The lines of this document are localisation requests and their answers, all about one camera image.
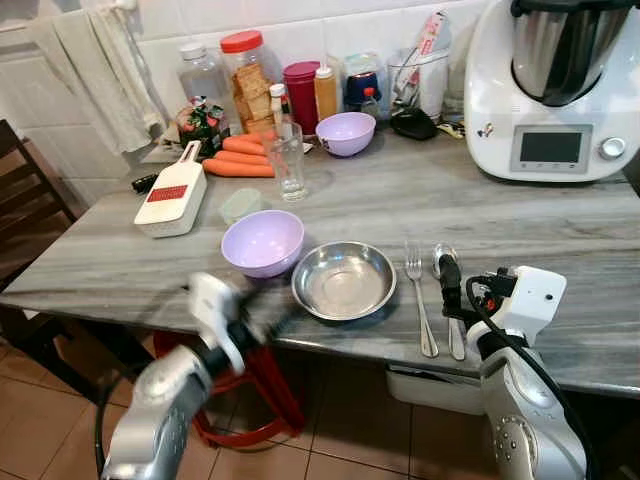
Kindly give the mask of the red and white packet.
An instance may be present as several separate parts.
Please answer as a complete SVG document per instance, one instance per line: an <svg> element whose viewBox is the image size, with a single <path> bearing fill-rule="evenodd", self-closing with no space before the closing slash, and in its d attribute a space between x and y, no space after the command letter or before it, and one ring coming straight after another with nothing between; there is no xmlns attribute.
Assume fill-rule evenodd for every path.
<svg viewBox="0 0 640 480"><path fill-rule="evenodd" d="M444 12L435 12L425 20L410 47L410 52L404 58L404 78L416 82L421 65L428 63L428 59L433 58L438 52L451 49L451 24L451 18Z"/></svg>

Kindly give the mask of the steel spoon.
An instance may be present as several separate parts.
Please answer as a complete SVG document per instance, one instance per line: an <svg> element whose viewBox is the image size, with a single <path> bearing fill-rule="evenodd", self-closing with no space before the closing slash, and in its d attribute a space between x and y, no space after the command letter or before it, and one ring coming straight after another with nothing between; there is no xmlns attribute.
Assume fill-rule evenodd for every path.
<svg viewBox="0 0 640 480"><path fill-rule="evenodd" d="M433 275L442 287L442 314L448 320L448 342L454 360L463 361L465 349L465 308L462 305L462 279L456 251L447 244L435 244Z"/></svg>

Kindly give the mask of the small lilac plastic bowl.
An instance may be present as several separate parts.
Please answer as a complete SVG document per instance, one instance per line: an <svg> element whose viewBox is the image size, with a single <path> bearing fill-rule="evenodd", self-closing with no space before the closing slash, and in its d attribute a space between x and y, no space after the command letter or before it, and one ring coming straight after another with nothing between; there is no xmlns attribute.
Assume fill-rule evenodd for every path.
<svg viewBox="0 0 640 480"><path fill-rule="evenodd" d="M378 128L374 116L361 111L344 111L321 120L315 127L320 145L330 155L349 157L370 145Z"/></svg>

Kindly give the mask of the stainless steel bowl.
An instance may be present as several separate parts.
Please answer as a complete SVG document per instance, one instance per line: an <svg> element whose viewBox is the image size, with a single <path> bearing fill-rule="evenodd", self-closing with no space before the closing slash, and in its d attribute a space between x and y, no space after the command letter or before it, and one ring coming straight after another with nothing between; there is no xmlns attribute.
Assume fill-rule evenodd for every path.
<svg viewBox="0 0 640 480"><path fill-rule="evenodd" d="M378 312L396 293L392 261L378 248L334 241L308 251L294 265L291 292L308 314L348 323Z"/></svg>

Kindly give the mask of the dark blue jar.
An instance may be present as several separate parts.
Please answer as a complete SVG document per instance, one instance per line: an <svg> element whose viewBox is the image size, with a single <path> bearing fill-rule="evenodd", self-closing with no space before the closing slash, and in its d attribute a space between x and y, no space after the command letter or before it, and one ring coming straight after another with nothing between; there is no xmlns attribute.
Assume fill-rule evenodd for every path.
<svg viewBox="0 0 640 480"><path fill-rule="evenodd" d="M385 109L380 86L381 61L375 52L356 52L344 56L343 72L346 82L343 87L343 106L348 113L370 113L383 119Z"/></svg>

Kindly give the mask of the beige hanging towel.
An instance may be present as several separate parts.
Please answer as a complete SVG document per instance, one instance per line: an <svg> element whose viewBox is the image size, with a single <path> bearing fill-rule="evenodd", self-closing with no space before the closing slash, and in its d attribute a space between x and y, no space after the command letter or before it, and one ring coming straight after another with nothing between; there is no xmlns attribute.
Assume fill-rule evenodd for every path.
<svg viewBox="0 0 640 480"><path fill-rule="evenodd" d="M76 97L102 145L115 154L136 154L165 131L163 105L148 84L148 67L129 27L137 0L101 1L28 20L24 31Z"/></svg>

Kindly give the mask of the orange sauce bottle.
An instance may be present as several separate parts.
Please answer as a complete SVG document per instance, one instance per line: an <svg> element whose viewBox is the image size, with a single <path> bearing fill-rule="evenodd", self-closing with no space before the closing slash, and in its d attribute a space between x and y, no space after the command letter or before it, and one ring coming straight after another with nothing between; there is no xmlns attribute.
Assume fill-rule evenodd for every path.
<svg viewBox="0 0 640 480"><path fill-rule="evenodd" d="M337 114L339 108L337 77L328 64L321 64L315 70L314 90L317 122L323 122L329 116Z"/></svg>

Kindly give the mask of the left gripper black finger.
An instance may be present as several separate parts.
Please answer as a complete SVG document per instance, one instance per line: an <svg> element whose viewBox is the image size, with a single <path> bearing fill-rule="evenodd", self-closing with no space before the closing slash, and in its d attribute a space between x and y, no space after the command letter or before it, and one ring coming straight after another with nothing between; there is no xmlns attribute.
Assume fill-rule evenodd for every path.
<svg viewBox="0 0 640 480"><path fill-rule="evenodd" d="M288 285L279 282L262 285L262 320L292 321L302 315L303 308Z"/></svg>

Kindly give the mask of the white food processor appliance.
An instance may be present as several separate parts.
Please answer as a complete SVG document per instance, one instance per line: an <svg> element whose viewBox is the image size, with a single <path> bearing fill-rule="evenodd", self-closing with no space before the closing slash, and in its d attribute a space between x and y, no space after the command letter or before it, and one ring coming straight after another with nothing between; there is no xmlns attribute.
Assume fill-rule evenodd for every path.
<svg viewBox="0 0 640 480"><path fill-rule="evenodd" d="M466 59L463 123L485 173L589 182L640 147L640 1L494 0Z"/></svg>

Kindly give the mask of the dark wooden chair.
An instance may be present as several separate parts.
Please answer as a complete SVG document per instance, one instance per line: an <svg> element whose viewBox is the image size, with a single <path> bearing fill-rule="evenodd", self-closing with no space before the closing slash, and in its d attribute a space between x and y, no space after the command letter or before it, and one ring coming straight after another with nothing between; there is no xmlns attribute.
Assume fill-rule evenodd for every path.
<svg viewBox="0 0 640 480"><path fill-rule="evenodd" d="M0 291L78 218L38 165L32 147L0 120Z"/></svg>

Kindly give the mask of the large lilac plastic bowl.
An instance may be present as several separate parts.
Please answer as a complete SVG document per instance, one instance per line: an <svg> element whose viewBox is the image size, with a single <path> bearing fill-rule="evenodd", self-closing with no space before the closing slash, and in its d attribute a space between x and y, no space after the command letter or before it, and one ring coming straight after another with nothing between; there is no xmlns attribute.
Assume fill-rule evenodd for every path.
<svg viewBox="0 0 640 480"><path fill-rule="evenodd" d="M221 256L246 276L269 278L293 268L305 243L305 224L293 212L262 210L230 225Z"/></svg>

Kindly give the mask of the black rounded object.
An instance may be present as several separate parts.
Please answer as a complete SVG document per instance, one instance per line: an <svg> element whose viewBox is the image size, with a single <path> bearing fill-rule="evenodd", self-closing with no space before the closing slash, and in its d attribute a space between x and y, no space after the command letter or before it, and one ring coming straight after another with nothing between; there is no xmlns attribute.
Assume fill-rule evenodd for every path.
<svg viewBox="0 0 640 480"><path fill-rule="evenodd" d="M439 134L436 123L419 108L402 108L389 116L389 127L408 140L433 140Z"/></svg>

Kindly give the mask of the clear plastic utensil container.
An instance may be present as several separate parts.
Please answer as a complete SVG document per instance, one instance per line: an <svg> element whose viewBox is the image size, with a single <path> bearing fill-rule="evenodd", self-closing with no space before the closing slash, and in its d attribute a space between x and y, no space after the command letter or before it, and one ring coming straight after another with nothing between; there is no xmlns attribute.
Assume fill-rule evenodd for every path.
<svg viewBox="0 0 640 480"><path fill-rule="evenodd" d="M421 52L403 47L388 65L390 73L390 111L416 108L433 122L442 119L444 93L447 91L451 49Z"/></svg>

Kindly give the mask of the white plastic tub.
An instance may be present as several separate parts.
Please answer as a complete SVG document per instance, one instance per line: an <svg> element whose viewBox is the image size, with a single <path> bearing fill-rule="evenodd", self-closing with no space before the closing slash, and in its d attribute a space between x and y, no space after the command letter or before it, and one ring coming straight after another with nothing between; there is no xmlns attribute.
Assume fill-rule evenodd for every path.
<svg viewBox="0 0 640 480"><path fill-rule="evenodd" d="M476 378L394 364L388 364L385 372L390 396L398 401L467 415L485 413Z"/></svg>

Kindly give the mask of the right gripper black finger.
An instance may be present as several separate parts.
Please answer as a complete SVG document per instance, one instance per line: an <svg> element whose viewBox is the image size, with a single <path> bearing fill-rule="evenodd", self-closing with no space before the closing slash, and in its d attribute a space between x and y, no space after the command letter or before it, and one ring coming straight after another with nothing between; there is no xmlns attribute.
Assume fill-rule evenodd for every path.
<svg viewBox="0 0 640 480"><path fill-rule="evenodd" d="M442 314L467 323L468 310L463 306L461 270L453 253L439 253L438 280L442 287Z"/></svg>

